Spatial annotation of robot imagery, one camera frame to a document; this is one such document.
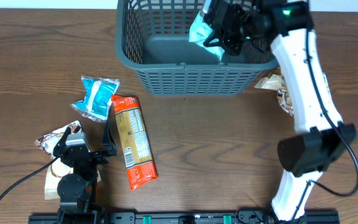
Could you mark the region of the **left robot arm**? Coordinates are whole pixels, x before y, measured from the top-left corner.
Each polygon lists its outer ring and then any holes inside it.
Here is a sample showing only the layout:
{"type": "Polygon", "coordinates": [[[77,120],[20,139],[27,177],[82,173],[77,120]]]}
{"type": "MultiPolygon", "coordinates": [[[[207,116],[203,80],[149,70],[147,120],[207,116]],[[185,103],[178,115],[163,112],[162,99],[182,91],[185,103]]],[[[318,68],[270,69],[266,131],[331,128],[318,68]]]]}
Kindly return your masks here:
{"type": "Polygon", "coordinates": [[[105,209],[96,205],[98,165],[107,164],[111,156],[117,155],[109,121],[104,127],[102,151],[90,151],[85,133],[72,133],[66,128],[53,149],[53,155],[73,169],[73,173],[62,177],[57,192],[60,197],[58,223],[109,223],[105,209]]]}

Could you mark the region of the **blue tissue multipack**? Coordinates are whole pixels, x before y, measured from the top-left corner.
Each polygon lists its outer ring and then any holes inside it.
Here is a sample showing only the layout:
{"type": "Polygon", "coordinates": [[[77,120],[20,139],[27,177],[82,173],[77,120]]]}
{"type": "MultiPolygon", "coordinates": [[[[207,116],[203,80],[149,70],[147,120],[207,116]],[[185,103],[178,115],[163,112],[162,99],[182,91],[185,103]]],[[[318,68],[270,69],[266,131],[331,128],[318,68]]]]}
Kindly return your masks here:
{"type": "Polygon", "coordinates": [[[329,82],[328,82],[328,79],[327,79],[327,77],[326,77],[326,74],[323,72],[323,73],[322,73],[322,76],[323,76],[323,79],[324,79],[324,83],[325,83],[325,85],[326,85],[327,93],[328,93],[328,95],[329,95],[329,97],[330,97],[330,100],[332,101],[332,95],[331,95],[331,91],[330,91],[330,89],[329,89],[329,82]]]}

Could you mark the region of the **beige snack bag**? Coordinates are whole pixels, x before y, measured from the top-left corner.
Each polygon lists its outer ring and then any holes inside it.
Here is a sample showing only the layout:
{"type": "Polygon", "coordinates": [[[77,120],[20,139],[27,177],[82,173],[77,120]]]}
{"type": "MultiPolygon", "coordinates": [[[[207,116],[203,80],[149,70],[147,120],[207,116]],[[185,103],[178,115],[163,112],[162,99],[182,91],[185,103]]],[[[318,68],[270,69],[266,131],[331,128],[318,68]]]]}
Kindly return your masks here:
{"type": "Polygon", "coordinates": [[[257,89],[276,91],[280,107],[290,116],[294,116],[291,99],[281,75],[271,74],[270,76],[262,77],[254,87],[257,89]]]}

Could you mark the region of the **white brown snack bag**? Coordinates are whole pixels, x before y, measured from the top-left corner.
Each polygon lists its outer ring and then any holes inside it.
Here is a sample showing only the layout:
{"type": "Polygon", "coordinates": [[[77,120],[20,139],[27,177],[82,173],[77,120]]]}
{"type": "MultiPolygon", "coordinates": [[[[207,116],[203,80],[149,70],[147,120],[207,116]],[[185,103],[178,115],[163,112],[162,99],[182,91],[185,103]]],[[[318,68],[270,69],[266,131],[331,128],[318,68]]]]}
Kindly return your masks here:
{"type": "MultiPolygon", "coordinates": [[[[44,136],[39,137],[35,141],[35,145],[45,153],[51,156],[51,160],[55,158],[53,155],[53,149],[60,138],[63,136],[66,128],[69,127],[71,129],[71,133],[82,133],[83,128],[79,121],[71,122],[70,124],[56,129],[44,136]]],[[[68,167],[64,163],[58,159],[47,169],[47,174],[45,178],[45,187],[44,187],[44,195],[45,200],[57,199],[59,195],[57,193],[57,187],[59,181],[62,179],[64,175],[72,174],[73,168],[68,167]]]]}

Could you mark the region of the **blue white snack packet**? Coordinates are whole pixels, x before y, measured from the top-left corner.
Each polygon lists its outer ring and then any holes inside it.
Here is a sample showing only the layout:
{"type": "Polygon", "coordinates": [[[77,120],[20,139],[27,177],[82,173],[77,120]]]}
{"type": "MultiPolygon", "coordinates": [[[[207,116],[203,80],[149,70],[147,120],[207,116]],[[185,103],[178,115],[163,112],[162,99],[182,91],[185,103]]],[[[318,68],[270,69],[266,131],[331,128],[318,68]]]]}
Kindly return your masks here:
{"type": "Polygon", "coordinates": [[[82,76],[81,81],[86,91],[85,96],[70,106],[80,115],[92,121],[106,122],[112,105],[111,97],[117,92],[120,80],[82,76]]]}

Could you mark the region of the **orange cracker package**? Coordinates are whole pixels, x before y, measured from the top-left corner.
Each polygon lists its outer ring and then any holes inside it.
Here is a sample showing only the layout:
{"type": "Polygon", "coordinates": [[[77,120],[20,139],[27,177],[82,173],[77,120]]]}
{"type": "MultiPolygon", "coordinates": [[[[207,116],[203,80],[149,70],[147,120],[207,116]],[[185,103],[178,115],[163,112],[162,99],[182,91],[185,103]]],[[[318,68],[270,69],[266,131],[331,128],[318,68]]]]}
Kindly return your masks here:
{"type": "Polygon", "coordinates": [[[111,100],[129,186],[135,190],[158,178],[139,99],[113,95],[111,100]]]}

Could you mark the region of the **grey plastic basket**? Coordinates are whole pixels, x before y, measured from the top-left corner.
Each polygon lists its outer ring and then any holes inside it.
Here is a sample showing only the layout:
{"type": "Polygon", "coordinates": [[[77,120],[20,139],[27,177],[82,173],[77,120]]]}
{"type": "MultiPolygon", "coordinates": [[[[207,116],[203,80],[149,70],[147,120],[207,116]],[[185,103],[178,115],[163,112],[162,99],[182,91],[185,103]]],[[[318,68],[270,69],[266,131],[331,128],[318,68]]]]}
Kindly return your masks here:
{"type": "Polygon", "coordinates": [[[115,52],[153,95],[236,95],[278,67],[271,52],[245,43],[222,59],[189,41],[202,0],[123,0],[117,3],[115,52]]]}

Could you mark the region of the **teal wipes packet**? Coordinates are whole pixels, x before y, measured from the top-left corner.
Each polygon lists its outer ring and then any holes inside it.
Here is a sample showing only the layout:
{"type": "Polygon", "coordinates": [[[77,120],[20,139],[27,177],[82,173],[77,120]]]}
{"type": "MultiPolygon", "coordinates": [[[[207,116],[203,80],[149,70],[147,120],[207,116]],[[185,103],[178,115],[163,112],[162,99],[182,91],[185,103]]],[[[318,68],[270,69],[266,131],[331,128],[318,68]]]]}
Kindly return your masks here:
{"type": "Polygon", "coordinates": [[[208,12],[211,2],[212,0],[205,0],[200,11],[197,13],[189,30],[189,42],[193,42],[204,48],[209,53],[216,56],[219,61],[221,61],[224,55],[224,49],[222,47],[206,47],[204,45],[204,42],[213,33],[212,28],[204,22],[204,16],[208,12]]]}

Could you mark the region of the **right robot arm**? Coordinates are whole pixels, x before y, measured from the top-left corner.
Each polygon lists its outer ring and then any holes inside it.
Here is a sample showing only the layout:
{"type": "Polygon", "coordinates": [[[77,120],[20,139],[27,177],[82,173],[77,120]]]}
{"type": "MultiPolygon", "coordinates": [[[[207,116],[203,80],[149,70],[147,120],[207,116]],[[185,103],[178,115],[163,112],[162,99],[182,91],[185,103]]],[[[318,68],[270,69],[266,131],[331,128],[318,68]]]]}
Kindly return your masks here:
{"type": "Polygon", "coordinates": [[[250,9],[226,1],[206,1],[201,16],[212,32],[205,47],[238,55],[247,41],[270,41],[291,99],[296,135],[278,143],[283,167],[270,209],[238,213],[241,223],[332,223],[334,212],[306,212],[319,178],[357,136],[345,124],[329,92],[316,49],[316,33],[307,1],[256,1],[250,9]]]}

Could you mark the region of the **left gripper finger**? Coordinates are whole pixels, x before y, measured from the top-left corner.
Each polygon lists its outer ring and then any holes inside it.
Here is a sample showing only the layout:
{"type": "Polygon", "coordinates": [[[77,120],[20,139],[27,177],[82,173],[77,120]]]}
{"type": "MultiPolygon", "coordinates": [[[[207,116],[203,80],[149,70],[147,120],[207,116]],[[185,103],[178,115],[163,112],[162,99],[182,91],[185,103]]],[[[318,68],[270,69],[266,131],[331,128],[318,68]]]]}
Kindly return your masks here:
{"type": "Polygon", "coordinates": [[[105,123],[101,145],[104,147],[104,150],[106,151],[105,154],[107,156],[117,155],[117,147],[113,139],[109,118],[106,120],[105,123]]]}
{"type": "Polygon", "coordinates": [[[65,132],[63,133],[63,136],[60,138],[60,140],[55,145],[54,149],[61,149],[66,146],[67,137],[71,134],[71,128],[67,127],[65,132]]]}

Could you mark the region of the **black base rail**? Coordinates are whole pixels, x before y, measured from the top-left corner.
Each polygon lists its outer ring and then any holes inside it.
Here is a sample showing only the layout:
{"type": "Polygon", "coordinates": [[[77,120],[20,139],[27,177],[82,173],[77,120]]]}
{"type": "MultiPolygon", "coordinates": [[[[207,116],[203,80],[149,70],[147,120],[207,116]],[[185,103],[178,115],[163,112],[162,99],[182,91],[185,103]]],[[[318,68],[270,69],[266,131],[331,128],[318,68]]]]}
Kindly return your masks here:
{"type": "MultiPolygon", "coordinates": [[[[106,221],[85,216],[59,218],[58,215],[31,215],[30,224],[41,223],[110,223],[110,224],[259,224],[279,223],[273,215],[262,210],[238,210],[234,213],[110,213],[106,221]]],[[[339,214],[334,210],[307,210],[305,214],[290,223],[297,224],[340,224],[339,214]]]]}

